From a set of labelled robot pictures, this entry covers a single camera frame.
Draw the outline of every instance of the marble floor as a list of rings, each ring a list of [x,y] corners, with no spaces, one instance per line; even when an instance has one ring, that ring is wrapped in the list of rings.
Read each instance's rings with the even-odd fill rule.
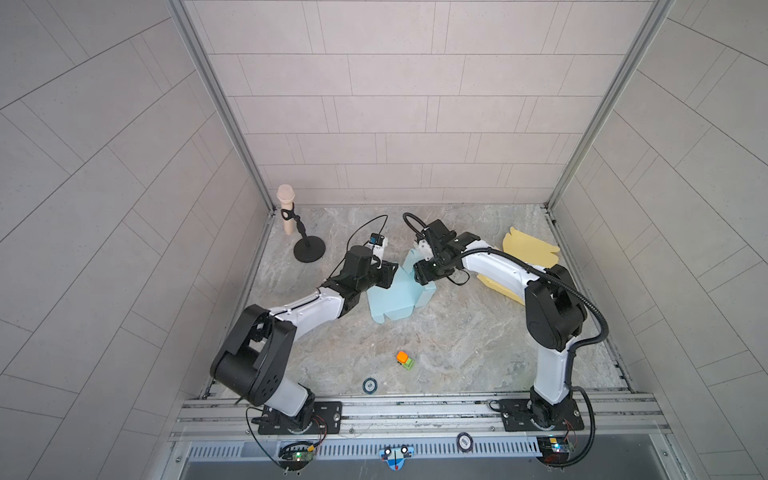
[[[315,263],[293,258],[298,233],[288,237],[283,221],[273,225],[256,274],[249,304],[279,306],[311,294],[343,258],[349,235],[380,214],[389,219],[385,260],[401,263],[414,234],[402,213],[412,212],[426,223],[441,219],[458,233],[470,231],[500,247],[509,227],[555,243],[545,211],[538,205],[434,205],[417,207],[297,207],[309,235],[326,242],[326,253]],[[363,228],[353,243],[364,243],[382,220]],[[584,331],[594,335],[589,319]],[[429,304],[410,317],[374,322],[363,294],[344,317],[325,323],[293,344],[286,376],[319,396],[362,393],[368,377],[377,393],[444,393],[520,391],[531,388],[536,375],[537,343],[525,327],[525,308],[484,286],[476,278],[456,286],[438,281]],[[395,360],[406,351],[414,366],[406,370]],[[579,350],[575,385],[588,388],[624,386],[604,344]]]

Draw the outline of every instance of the black cable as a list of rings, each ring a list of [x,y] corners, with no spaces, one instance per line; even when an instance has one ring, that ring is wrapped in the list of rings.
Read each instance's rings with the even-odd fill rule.
[[[384,231],[384,226],[386,225],[386,221],[389,219],[389,215],[388,215],[388,214],[379,215],[378,217],[374,217],[374,218],[372,218],[371,220],[368,220],[368,221],[367,221],[367,222],[365,222],[363,225],[360,225],[360,227],[359,227],[357,230],[355,230],[355,231],[352,233],[352,235],[350,235],[350,236],[349,236],[349,239],[347,239],[347,241],[346,241],[346,250],[344,250],[344,254],[346,255],[346,252],[348,252],[348,251],[349,251],[349,242],[351,242],[351,241],[352,241],[352,238],[355,236],[355,234],[356,234],[357,232],[359,232],[360,230],[362,230],[362,228],[363,228],[365,225],[367,225],[367,224],[369,224],[369,223],[373,222],[374,220],[378,220],[379,218],[382,218],[382,217],[384,218],[384,223],[382,223],[382,227],[381,227],[381,228],[379,228],[379,235],[381,235],[381,234],[382,234],[382,232]],[[331,270],[331,274],[328,276],[328,278],[330,278],[330,277],[332,277],[332,276],[333,276],[333,274],[336,272],[336,269],[337,269],[337,268],[339,268],[339,265],[341,265],[343,261],[344,261],[344,257],[342,257],[341,261],[339,261],[339,262],[337,263],[337,265],[336,265],[335,267],[333,267],[333,270]]]
[[[534,275],[538,275],[539,277],[551,283],[552,285],[559,286],[560,288],[566,289],[569,293],[573,294],[573,296],[578,298],[584,304],[587,310],[592,312],[592,315],[594,315],[594,318],[597,320],[598,325],[600,326],[600,332],[596,336],[575,342],[568,349],[568,358],[566,359],[566,365],[565,365],[565,372],[566,372],[565,385],[570,388],[571,387],[570,373],[573,370],[572,367],[573,367],[574,357],[576,357],[576,350],[580,349],[582,346],[594,345],[595,343],[600,343],[603,340],[605,340],[606,337],[608,337],[608,322],[603,316],[603,314],[600,312],[600,310],[598,310],[598,308],[594,305],[594,303],[592,303],[591,300],[589,300],[583,293],[579,292],[574,287],[568,285],[566,282],[563,282],[556,276],[550,275],[549,273],[542,272],[539,269],[534,268],[532,265],[529,265],[528,263],[520,260],[519,258],[510,255],[509,253],[496,250],[495,248],[492,248],[492,247],[473,248],[471,250],[465,250],[461,252],[456,258],[448,262],[447,265],[443,265],[443,267],[448,268],[458,263],[462,258],[468,257],[473,253],[494,254],[494,255],[499,255],[500,257],[503,257],[507,260],[510,260],[511,262],[519,265],[526,272],[533,273]]]
[[[311,299],[309,301],[306,301],[306,302],[302,303],[301,305],[292,306],[292,307],[290,307],[290,310],[294,310],[294,309],[297,309],[297,308],[301,308],[302,306],[309,305],[310,303],[312,303],[315,300],[319,299],[320,298],[320,290],[318,288],[315,288],[315,290],[317,291],[317,296],[315,298],[313,298],[313,299]],[[287,311],[288,310],[283,310],[282,312],[278,312],[278,313],[270,313],[270,315],[271,316],[283,315]]]
[[[580,386],[572,386],[571,390],[578,390],[581,393],[581,396],[584,397],[584,403],[587,404],[587,411],[589,412],[589,438],[587,439],[587,444],[584,445],[584,448],[574,458],[566,460],[565,462],[562,462],[562,463],[546,464],[555,468],[570,467],[571,465],[576,465],[581,460],[583,460],[584,457],[587,456],[590,449],[592,448],[592,444],[594,443],[594,435],[598,430],[597,426],[594,424],[594,410],[592,409],[592,403],[589,401],[589,397],[587,396],[587,393]]]
[[[387,214],[383,214],[383,215],[379,215],[378,217],[374,217],[371,220],[368,220],[367,222],[365,222],[363,225],[360,225],[360,227],[358,227],[358,229],[355,230],[352,233],[352,235],[349,236],[349,239],[346,241],[346,249],[349,250],[349,242],[352,241],[352,238],[357,234],[357,232],[362,230],[365,225],[367,225],[367,224],[369,224],[369,223],[371,223],[371,222],[373,222],[375,220],[378,220],[379,218],[383,218],[384,219],[384,223],[382,223],[382,227],[381,227],[381,229],[379,229],[379,235],[381,235],[382,230],[384,230],[384,226],[386,225],[386,221],[389,219],[389,215],[387,215]]]
[[[248,419],[248,410],[251,410],[251,409],[254,409],[254,410],[258,410],[256,407],[248,407],[247,409],[245,409],[245,423],[246,423],[246,425],[248,426],[248,432],[250,432],[250,436],[252,436],[252,437],[253,437],[253,440],[255,440],[255,441],[256,441],[256,444],[259,446],[259,448],[261,449],[261,451],[262,451],[262,452],[264,452],[264,455],[266,455],[266,456],[267,456],[267,457],[268,457],[270,460],[272,460],[272,463],[273,463],[273,464],[275,464],[275,465],[277,465],[277,468],[279,468],[280,470],[282,470],[282,469],[283,469],[283,467],[280,465],[280,463],[278,463],[278,462],[277,462],[277,460],[275,460],[274,458],[272,458],[272,455],[270,455],[269,453],[267,453],[267,452],[266,452],[266,450],[264,449],[264,447],[263,447],[263,446],[261,446],[261,443],[259,442],[259,440],[258,440],[258,439],[256,438],[256,436],[253,434],[253,430],[251,430],[251,428],[250,428],[250,420]]]
[[[466,273],[466,274],[467,274],[467,280],[464,280],[464,281],[463,281],[463,282],[461,282],[461,283],[456,283],[456,281],[455,281],[455,280],[453,280],[453,279],[452,279],[450,276],[447,276],[446,278],[447,278],[448,280],[450,280],[450,281],[451,281],[451,283],[453,283],[453,284],[454,284],[454,285],[456,285],[456,286],[465,285],[465,284],[466,284],[466,283],[469,281],[469,279],[470,279],[472,276],[471,276],[471,275],[469,274],[469,272],[468,272],[468,271],[466,271],[466,270],[460,270],[460,271],[462,271],[462,272],[464,272],[464,273]]]
[[[411,228],[411,230],[415,230],[413,225],[409,223],[406,219],[406,215],[408,217],[411,217],[418,221],[424,228],[426,228],[426,225],[424,222],[418,218],[416,215],[413,214],[403,214],[402,218],[406,222],[406,224]],[[424,237],[421,235],[420,232],[417,232],[417,234],[420,237]],[[534,268],[532,265],[524,262],[523,260],[520,260],[519,258],[510,255],[509,253],[502,252],[500,250],[496,250],[493,247],[486,247],[486,248],[473,248],[471,250],[465,250],[461,252],[456,258],[448,262],[446,265],[441,265],[443,268],[450,268],[451,266],[457,264],[459,261],[461,261],[462,258],[468,257],[474,253],[487,253],[487,254],[494,254],[499,255],[502,258],[505,258],[518,266],[520,266],[523,270],[525,270],[528,273],[532,273],[534,275],[538,275],[540,278],[542,278],[544,281],[551,283],[554,286],[559,286],[562,289],[567,290],[569,293],[571,293],[573,296],[578,298],[584,306],[592,312],[592,315],[597,320],[598,325],[600,326],[600,332],[593,337],[590,337],[588,339],[579,340],[577,342],[574,342],[573,345],[571,345],[570,348],[568,348],[568,357],[566,359],[565,364],[565,372],[566,372],[566,378],[564,381],[564,384],[572,391],[572,390],[578,390],[581,393],[581,396],[584,397],[584,402],[587,404],[587,410],[589,412],[589,439],[587,440],[587,445],[584,446],[584,449],[579,452],[578,455],[576,455],[574,458],[567,460],[566,462],[560,463],[560,464],[548,464],[553,467],[561,468],[561,467],[568,467],[571,465],[575,465],[576,463],[579,463],[587,454],[589,453],[590,449],[592,448],[592,444],[594,443],[594,436],[597,431],[597,426],[594,424],[594,410],[592,409],[592,404],[589,401],[589,397],[587,396],[586,391],[584,391],[583,388],[580,386],[571,386],[571,374],[573,372],[573,362],[574,358],[576,357],[576,350],[580,349],[582,346],[587,345],[594,345],[596,343],[600,343],[603,340],[605,340],[608,337],[608,322],[603,316],[603,314],[598,310],[597,306],[594,305],[594,303],[591,302],[583,293],[576,290],[574,287],[568,285],[567,283],[563,282],[556,276],[550,275],[549,273],[542,272],[537,268]],[[491,410],[496,411],[491,406],[491,403],[488,404],[488,407]]]
[[[280,453],[277,456],[282,458],[283,454],[288,452],[288,450],[292,449],[293,447],[299,447],[299,446],[302,446],[302,445],[307,446],[307,447],[311,447],[311,446],[314,446],[315,444],[312,443],[312,442],[308,442],[306,440],[301,440],[299,442],[289,443],[288,445],[285,445],[284,447],[280,447]]]
[[[427,224],[424,223],[424,220],[418,218],[414,214],[410,214],[408,212],[405,212],[402,215],[402,221],[406,222],[406,225],[408,225],[408,228],[410,228],[411,230],[413,230],[416,233],[416,238],[419,239],[419,240],[424,240],[424,234],[421,232],[421,230],[417,230],[416,227],[414,227],[411,224],[411,222],[408,221],[409,218],[412,218],[413,220],[416,220],[417,222],[419,222],[419,225],[422,226],[422,230],[427,227]]]

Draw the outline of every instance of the white tile wall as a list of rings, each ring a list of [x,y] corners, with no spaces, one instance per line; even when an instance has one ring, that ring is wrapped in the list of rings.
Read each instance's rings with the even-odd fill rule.
[[[615,316],[613,296],[624,313],[627,299],[650,301],[611,335],[622,357],[647,358],[627,371],[657,395],[698,478],[768,475],[753,421],[768,392],[766,13],[754,0],[676,2],[554,209],[578,263],[586,241],[608,280],[584,268],[603,311]],[[607,167],[620,183],[601,185]],[[653,223],[622,256],[614,235],[635,204]]]
[[[336,97],[339,130],[349,133],[424,131],[427,97]]]
[[[514,132],[523,97],[441,97],[437,131]]]
[[[640,72],[633,75],[616,112],[673,167],[710,127],[708,121]],[[666,121],[659,122],[659,117]]]
[[[763,188],[768,167],[763,161],[711,128],[678,168],[680,175],[763,259],[768,257],[763,229],[766,211],[760,207],[768,195]]]
[[[149,187],[205,120],[192,90],[182,81],[109,142],[109,148]]]
[[[124,42],[33,91],[24,103],[87,160],[161,93],[133,45]]]
[[[558,94],[602,96],[623,58],[623,55],[574,55]]]
[[[746,349],[663,237],[652,241],[632,265],[696,367]]]
[[[312,53],[301,2],[190,2],[210,53]]]
[[[389,164],[463,164],[469,134],[387,134]]]
[[[0,408],[3,475],[27,478],[60,424],[55,417]]]
[[[173,21],[168,19],[141,33],[168,83],[175,85],[194,71],[187,47]]]
[[[453,3],[445,53],[541,53],[555,7],[554,2]]]
[[[697,111],[759,158],[768,157],[768,100],[755,95],[768,82],[768,65],[741,55]]]
[[[73,174],[83,164],[83,160],[61,141],[53,131],[43,123],[23,101],[17,100],[3,108],[0,114],[11,121],[24,135],[35,142],[54,162],[69,174]]]
[[[467,55],[463,95],[557,95],[570,55]]]
[[[169,16],[164,5],[151,0],[62,0],[51,6],[91,57]]]
[[[675,97],[685,100],[725,47],[675,22],[662,25],[640,71]]]
[[[346,55],[238,55],[238,58],[252,95],[352,94]]]
[[[632,194],[694,276],[745,246],[744,240],[661,158],[637,181]]]
[[[160,255],[119,225],[6,369],[79,392]]]
[[[346,93],[458,95],[464,70],[462,55],[350,55],[352,92]]]
[[[479,164],[544,164],[556,134],[482,134],[475,162]]]
[[[539,97],[525,131],[580,134],[598,103],[600,97]]]
[[[263,166],[285,166],[262,168],[266,182],[311,190],[302,202],[348,204],[374,196],[321,190],[370,189],[345,175],[356,164],[439,164],[435,170],[448,170],[448,177],[459,175],[462,163],[565,164],[650,5],[581,2],[573,13],[571,3],[278,0],[187,7],[240,128],[262,135],[249,137],[253,156]],[[416,135],[428,133],[453,135]],[[563,135],[482,140],[489,133]],[[292,164],[340,168],[336,177],[319,174],[315,187]],[[483,185],[527,189],[514,192],[516,203],[548,198],[545,189],[562,172],[521,167],[515,178],[526,180],[512,186],[509,166],[491,170],[497,177]],[[423,182],[388,179],[388,188],[430,188],[426,171]],[[511,196],[463,188],[446,201]],[[390,202],[398,200],[391,194]],[[439,197],[425,195],[429,202]]]
[[[764,18],[768,5],[756,0],[712,0],[702,5],[693,30],[767,63]]]
[[[374,164],[374,134],[300,134],[305,164]]]
[[[154,0],[0,5],[3,478],[140,478],[167,412],[134,401],[145,381],[141,406],[177,398],[208,324],[197,304],[193,334],[189,307],[176,321],[190,288],[218,308],[199,392],[244,287],[266,208],[168,16]]]
[[[650,226],[648,215],[608,164],[598,169],[586,191],[622,250],[626,250]]]
[[[620,180],[626,180],[650,145],[616,112],[592,145]]]
[[[650,2],[574,2],[556,53],[623,55]]]
[[[64,182],[0,242],[0,318],[37,328],[143,192],[108,149]]]
[[[251,134],[326,133],[320,97],[236,97]]]
[[[0,107],[74,66],[23,0],[3,4],[0,45],[0,63],[14,65],[0,69]]]
[[[317,7],[326,53],[428,54],[432,50],[434,3],[318,2]]]
[[[27,217],[69,174],[0,116],[0,237]]]

